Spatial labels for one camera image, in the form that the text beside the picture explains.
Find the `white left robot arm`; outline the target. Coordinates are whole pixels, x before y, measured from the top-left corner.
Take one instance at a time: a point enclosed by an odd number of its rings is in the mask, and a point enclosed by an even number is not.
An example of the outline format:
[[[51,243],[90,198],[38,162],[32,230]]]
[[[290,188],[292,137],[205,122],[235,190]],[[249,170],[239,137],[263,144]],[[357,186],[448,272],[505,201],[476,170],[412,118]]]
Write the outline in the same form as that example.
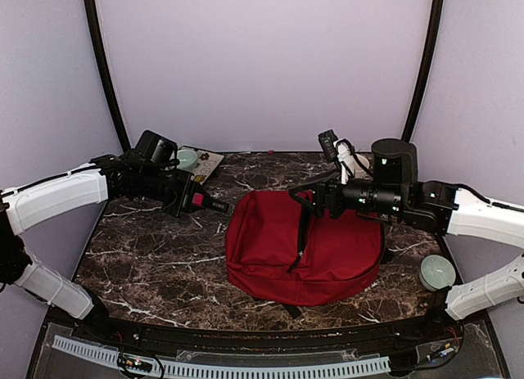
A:
[[[211,199],[177,161],[155,162],[135,151],[94,158],[72,170],[1,192],[1,283],[17,286],[83,322],[98,343],[115,337],[115,324],[93,292],[61,273],[79,258],[65,219],[79,208],[114,199],[149,198],[174,217],[200,210]]]

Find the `pink capped black marker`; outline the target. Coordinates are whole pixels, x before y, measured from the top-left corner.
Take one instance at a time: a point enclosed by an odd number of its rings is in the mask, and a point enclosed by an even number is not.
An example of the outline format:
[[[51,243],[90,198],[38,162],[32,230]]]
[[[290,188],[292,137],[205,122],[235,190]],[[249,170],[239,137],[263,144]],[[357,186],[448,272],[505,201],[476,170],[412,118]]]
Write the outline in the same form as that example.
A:
[[[229,204],[212,196],[195,193],[192,197],[192,208],[194,210],[213,210],[225,214],[228,212]]]

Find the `red backpack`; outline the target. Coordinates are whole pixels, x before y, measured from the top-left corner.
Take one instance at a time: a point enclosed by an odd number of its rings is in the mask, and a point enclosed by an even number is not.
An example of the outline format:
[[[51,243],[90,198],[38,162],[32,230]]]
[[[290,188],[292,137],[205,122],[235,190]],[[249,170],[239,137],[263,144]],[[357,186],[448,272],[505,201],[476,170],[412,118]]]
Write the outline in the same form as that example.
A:
[[[285,191],[253,191],[237,203],[225,252],[235,287],[259,300],[312,307],[373,284],[386,246],[383,226],[353,210],[316,218]]]

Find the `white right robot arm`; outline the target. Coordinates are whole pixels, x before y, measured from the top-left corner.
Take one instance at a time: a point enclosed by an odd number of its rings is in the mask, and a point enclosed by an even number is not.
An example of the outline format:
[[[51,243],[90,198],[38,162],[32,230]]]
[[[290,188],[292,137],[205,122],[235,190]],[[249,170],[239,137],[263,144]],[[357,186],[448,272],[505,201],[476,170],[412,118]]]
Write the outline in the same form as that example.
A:
[[[318,142],[336,168],[289,191],[307,214],[337,219],[354,210],[435,236],[470,237],[522,250],[522,205],[483,196],[463,183],[419,181],[412,143],[397,138],[375,141],[372,164],[367,166],[352,143],[332,130],[320,133]]]

